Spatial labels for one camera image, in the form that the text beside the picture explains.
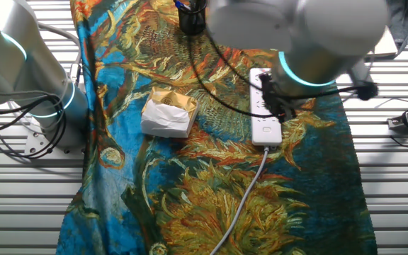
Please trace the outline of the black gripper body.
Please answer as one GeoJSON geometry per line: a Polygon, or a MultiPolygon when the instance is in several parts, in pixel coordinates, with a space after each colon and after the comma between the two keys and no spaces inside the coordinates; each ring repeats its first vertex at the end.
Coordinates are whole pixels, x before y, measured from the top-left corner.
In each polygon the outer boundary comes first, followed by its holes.
{"type": "Polygon", "coordinates": [[[283,107],[283,104],[280,102],[277,94],[273,90],[273,82],[271,75],[268,73],[261,73],[259,75],[261,81],[261,90],[263,94],[263,100],[266,105],[266,108],[273,115],[286,115],[286,111],[283,107]]]}

